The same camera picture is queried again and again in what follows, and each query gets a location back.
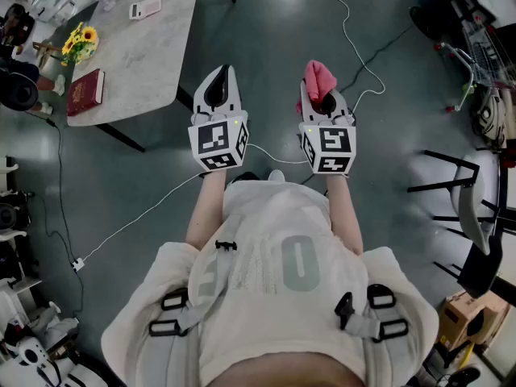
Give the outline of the person's right forearm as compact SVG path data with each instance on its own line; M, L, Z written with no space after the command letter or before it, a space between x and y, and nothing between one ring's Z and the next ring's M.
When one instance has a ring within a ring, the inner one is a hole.
M348 250L361 256L364 253L364 244L347 178L328 175L326 183L331 229Z

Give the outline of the pink cloth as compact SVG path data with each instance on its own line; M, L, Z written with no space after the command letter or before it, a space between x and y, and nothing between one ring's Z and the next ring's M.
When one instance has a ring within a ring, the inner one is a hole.
M317 60L311 60L307 64L303 82L310 104L315 110L323 106L324 98L337 86L337 79L331 71Z

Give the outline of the sunflower bouquet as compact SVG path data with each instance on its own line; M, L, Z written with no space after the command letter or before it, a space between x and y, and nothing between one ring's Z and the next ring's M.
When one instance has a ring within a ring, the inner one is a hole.
M63 66L77 65L83 60L89 59L97 51L98 42L97 31L93 27L80 22L70 33L61 49L63 55L61 64Z

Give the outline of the dark red hardcover book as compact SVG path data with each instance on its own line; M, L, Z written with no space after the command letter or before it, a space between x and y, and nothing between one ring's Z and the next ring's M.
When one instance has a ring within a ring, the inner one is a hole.
M75 80L69 87L67 116L73 117L102 103L105 73L101 69Z

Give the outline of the metal shopping cart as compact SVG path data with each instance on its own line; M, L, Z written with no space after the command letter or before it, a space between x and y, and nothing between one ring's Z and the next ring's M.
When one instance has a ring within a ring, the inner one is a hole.
M516 64L495 34L494 27L485 24L479 16L475 16L472 22L464 20L461 23L466 50L445 42L435 45L437 52L447 49L450 56L468 71L468 81L463 86L460 101L448 106L445 109L448 113L461 110L476 85L487 89L516 90Z

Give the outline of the grey chair with black legs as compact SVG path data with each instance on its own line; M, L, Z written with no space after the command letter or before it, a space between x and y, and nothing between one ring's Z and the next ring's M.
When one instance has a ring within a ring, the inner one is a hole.
M445 189L450 193L451 201L456 204L456 216L433 219L459 223L460 229L451 232L472 242L457 282L472 298L480 298L493 288L501 266L501 238L494 232L500 208L484 199L480 165L430 150L422 154L455 165L456 176L450 181L411 186L406 191Z

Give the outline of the person's white printed shirt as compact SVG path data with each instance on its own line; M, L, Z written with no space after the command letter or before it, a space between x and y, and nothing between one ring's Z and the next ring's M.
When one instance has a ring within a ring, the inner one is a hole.
M160 247L102 352L127 387L403 387L438 327L391 249L333 233L327 192L237 181L202 250Z

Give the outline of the person's left forearm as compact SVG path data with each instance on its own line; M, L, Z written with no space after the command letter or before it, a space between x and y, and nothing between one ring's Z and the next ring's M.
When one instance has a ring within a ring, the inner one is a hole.
M202 250L223 223L223 198L227 171L204 176L198 200L193 209L185 242Z

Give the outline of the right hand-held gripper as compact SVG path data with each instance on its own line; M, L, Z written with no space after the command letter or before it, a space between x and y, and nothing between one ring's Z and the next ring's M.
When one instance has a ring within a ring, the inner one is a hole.
M314 174L349 174L356 158L356 120L343 95L331 91L331 116L314 112L306 82L300 84L301 147Z

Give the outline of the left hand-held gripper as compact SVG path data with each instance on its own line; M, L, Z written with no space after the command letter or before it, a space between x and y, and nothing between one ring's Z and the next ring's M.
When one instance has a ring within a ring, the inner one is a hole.
M231 110L241 109L241 97L235 68L223 64L214 70L196 89L194 106L198 110L214 110L227 101ZM194 113L188 128L193 158L204 172L240 167L249 140L248 113Z

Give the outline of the pink calculator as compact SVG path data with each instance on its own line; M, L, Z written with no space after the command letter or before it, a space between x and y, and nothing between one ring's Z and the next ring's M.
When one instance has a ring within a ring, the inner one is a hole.
M132 3L129 8L130 20L145 19L161 10L161 0L144 0Z

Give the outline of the brown cardboard box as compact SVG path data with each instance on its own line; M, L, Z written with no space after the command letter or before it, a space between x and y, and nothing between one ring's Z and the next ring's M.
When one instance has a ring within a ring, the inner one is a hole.
M511 309L511 305L489 291L479 298L460 291L447 297L439 312L437 341L448 352L465 342L490 344L497 337Z

